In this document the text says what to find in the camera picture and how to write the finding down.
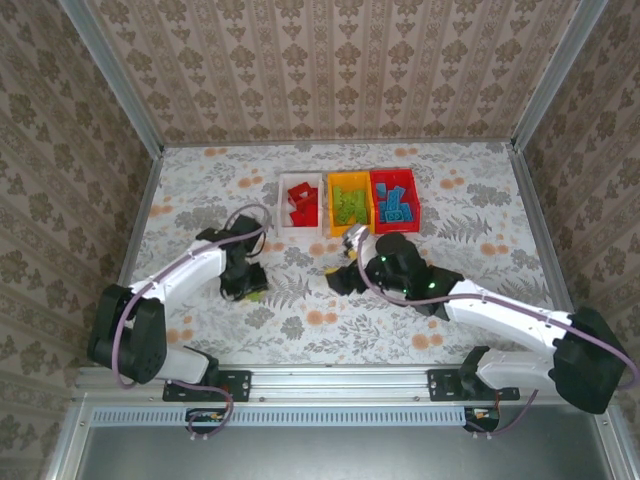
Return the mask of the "red plastic bin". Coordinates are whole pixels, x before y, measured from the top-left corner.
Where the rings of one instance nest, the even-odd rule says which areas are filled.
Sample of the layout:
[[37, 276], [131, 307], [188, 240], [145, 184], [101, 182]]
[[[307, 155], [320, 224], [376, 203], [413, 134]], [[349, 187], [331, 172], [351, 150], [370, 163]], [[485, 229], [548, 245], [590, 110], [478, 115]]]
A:
[[[421, 205], [416, 189], [413, 172], [411, 169], [379, 169], [369, 172], [370, 182], [373, 189], [374, 210], [375, 210], [375, 232], [378, 234], [386, 234], [392, 232], [400, 233], [417, 233], [420, 230]], [[401, 210], [405, 217], [404, 223], [385, 223], [378, 212], [377, 203], [380, 200], [376, 196], [375, 184], [383, 182], [386, 184], [388, 192], [395, 186], [401, 186], [406, 189], [401, 204]]]

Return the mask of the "grey metal panel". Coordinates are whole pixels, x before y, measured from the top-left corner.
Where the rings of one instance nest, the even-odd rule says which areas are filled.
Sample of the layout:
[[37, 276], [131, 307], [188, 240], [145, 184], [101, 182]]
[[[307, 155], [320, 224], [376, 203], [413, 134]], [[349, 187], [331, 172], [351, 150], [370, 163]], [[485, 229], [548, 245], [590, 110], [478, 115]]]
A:
[[618, 408], [537, 405], [509, 431], [436, 426], [102, 426], [72, 408], [45, 480], [640, 480]]

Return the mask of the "aluminium frame post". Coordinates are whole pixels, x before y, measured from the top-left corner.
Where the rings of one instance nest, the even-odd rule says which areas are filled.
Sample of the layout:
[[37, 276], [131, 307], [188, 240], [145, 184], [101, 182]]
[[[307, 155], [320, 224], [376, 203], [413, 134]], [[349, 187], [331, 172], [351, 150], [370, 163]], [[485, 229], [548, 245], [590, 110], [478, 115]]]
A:
[[608, 0], [580, 0], [547, 68], [512, 135], [516, 152], [523, 152], [566, 79]]
[[164, 141], [147, 113], [142, 97], [126, 74], [123, 62], [100, 29], [86, 0], [59, 0], [94, 62], [113, 91], [153, 161], [162, 157]]

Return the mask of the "thin aluminium rail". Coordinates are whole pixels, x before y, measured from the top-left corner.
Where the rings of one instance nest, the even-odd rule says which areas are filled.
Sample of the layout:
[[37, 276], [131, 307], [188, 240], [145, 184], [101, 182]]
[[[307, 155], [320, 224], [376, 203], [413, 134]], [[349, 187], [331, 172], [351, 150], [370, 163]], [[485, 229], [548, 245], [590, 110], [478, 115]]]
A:
[[312, 139], [312, 140], [273, 140], [273, 141], [236, 141], [223, 143], [166, 143], [162, 150], [171, 148], [205, 148], [205, 147], [262, 147], [262, 146], [314, 146], [314, 145], [409, 145], [409, 144], [472, 144], [472, 143], [507, 143], [512, 145], [508, 137], [496, 138], [392, 138], [392, 139]]

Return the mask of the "yellow plastic bin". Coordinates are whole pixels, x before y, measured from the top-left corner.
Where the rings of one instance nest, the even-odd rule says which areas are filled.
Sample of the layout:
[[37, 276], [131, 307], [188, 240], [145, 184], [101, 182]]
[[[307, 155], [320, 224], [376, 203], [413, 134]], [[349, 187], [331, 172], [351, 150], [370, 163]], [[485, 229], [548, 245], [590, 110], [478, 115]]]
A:
[[357, 189], [364, 189], [367, 192], [367, 208], [370, 214], [370, 222], [367, 225], [371, 231], [374, 231], [374, 199], [371, 189], [370, 175], [368, 171], [347, 171], [347, 172], [331, 172], [327, 175], [327, 194], [328, 194], [328, 222], [329, 234], [332, 237], [339, 237], [352, 225], [338, 226], [334, 217], [338, 212], [333, 208], [332, 187], [338, 185], [342, 188], [343, 193]]

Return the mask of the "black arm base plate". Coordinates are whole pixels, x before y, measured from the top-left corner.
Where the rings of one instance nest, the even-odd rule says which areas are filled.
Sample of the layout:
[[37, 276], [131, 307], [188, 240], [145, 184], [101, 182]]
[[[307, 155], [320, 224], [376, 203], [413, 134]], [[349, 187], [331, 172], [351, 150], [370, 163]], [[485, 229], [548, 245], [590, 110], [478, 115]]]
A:
[[461, 373], [459, 369], [427, 371], [430, 399], [445, 401], [516, 401], [521, 398], [518, 388], [496, 390], [484, 383], [475, 373]]
[[[234, 401], [247, 402], [252, 385], [252, 373], [249, 370], [217, 370], [206, 373], [198, 386], [216, 387], [231, 395]], [[223, 402], [226, 397], [211, 391], [194, 390], [166, 382], [162, 399], [165, 402]]]

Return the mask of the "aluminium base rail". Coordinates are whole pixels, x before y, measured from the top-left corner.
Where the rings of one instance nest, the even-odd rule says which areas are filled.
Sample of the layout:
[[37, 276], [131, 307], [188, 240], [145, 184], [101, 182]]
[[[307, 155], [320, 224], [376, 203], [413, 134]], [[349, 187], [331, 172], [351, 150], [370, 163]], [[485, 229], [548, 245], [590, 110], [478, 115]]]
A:
[[[252, 373], [245, 406], [422, 406], [489, 405], [493, 401], [430, 399], [427, 371], [458, 369], [445, 365], [281, 365], [239, 366]], [[96, 405], [136, 405], [162, 400], [163, 382], [153, 380], [125, 390], [106, 368], [80, 370], [73, 399]]]

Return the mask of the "white plastic bin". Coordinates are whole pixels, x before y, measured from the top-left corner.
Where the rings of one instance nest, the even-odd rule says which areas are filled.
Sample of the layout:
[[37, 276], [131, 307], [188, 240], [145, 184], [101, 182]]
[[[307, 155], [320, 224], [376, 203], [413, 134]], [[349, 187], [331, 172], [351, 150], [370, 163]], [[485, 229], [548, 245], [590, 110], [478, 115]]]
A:
[[[295, 211], [288, 203], [289, 197], [287, 190], [300, 183], [307, 182], [312, 188], [319, 190], [319, 203], [312, 205], [309, 203], [309, 197], [304, 198], [308, 201], [306, 209], [311, 206], [318, 210], [319, 224], [317, 227], [296, 228], [292, 226], [289, 214]], [[279, 177], [278, 200], [276, 204], [276, 230], [281, 237], [314, 237], [321, 236], [323, 230], [323, 177], [319, 172], [288, 172], [283, 173]]]

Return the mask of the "aluminium side rail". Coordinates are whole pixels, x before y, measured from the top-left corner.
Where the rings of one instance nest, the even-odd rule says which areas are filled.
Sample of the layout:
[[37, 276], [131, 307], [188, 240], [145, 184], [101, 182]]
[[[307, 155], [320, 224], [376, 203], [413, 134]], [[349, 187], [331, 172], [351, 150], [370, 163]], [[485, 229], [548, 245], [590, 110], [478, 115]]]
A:
[[523, 154], [507, 145], [513, 174], [526, 211], [529, 227], [536, 245], [537, 256], [544, 272], [544, 280], [555, 310], [571, 312], [573, 304], [554, 250], [543, 211]]
[[135, 270], [144, 229], [158, 186], [165, 150], [166, 148], [161, 146], [159, 154], [152, 160], [118, 280], [102, 292], [96, 307], [95, 320], [87, 346], [87, 357], [108, 369], [112, 368], [113, 337], [120, 317], [117, 313], [119, 299], [128, 290]]

